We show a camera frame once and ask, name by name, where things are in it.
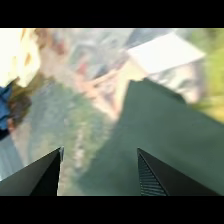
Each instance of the dark green cloth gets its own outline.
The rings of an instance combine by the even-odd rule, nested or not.
[[[79,180],[84,194],[140,195],[137,148],[224,195],[224,126],[149,80],[130,82],[111,138]]]

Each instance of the blue cloth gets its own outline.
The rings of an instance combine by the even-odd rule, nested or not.
[[[8,108],[8,101],[12,93],[12,85],[9,84],[7,87],[0,87],[0,129],[8,129],[8,116],[10,110]]]

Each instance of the green fabric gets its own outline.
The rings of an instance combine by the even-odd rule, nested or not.
[[[80,178],[87,195],[140,195],[137,148],[224,195],[224,126],[149,80],[131,82],[108,142]]]

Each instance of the yellow object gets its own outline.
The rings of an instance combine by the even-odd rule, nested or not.
[[[6,87],[19,78],[26,87],[40,67],[35,28],[0,29],[0,86]]]

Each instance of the green surface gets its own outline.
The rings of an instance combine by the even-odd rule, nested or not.
[[[79,184],[87,195],[140,195],[137,148],[224,194],[224,126],[149,80],[131,82],[122,116]]]

